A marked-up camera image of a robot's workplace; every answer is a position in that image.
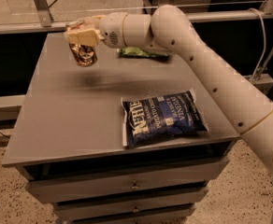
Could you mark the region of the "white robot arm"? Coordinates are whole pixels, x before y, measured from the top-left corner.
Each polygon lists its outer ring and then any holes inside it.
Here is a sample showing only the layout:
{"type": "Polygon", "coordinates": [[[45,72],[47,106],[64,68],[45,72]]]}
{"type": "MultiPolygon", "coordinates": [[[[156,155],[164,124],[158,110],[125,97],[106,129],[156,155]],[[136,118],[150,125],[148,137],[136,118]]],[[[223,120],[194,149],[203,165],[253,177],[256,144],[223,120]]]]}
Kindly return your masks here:
{"type": "Polygon", "coordinates": [[[273,103],[203,42],[186,15],[165,5],[151,15],[86,17],[65,31],[70,44],[174,52],[193,70],[251,150],[273,174],[273,103]]]}

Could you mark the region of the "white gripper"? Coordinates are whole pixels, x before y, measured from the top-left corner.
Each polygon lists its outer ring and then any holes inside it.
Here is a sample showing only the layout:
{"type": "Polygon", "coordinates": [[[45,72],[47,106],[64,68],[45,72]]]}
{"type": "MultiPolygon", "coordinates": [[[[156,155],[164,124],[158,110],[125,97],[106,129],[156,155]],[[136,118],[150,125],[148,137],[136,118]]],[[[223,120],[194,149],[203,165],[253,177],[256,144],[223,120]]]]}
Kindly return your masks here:
{"type": "Polygon", "coordinates": [[[93,28],[80,28],[65,31],[64,38],[69,44],[95,47],[104,40],[104,43],[111,48],[125,48],[123,24],[126,16],[126,12],[114,12],[107,16],[96,15],[82,18],[79,20],[79,24],[93,28]]]}

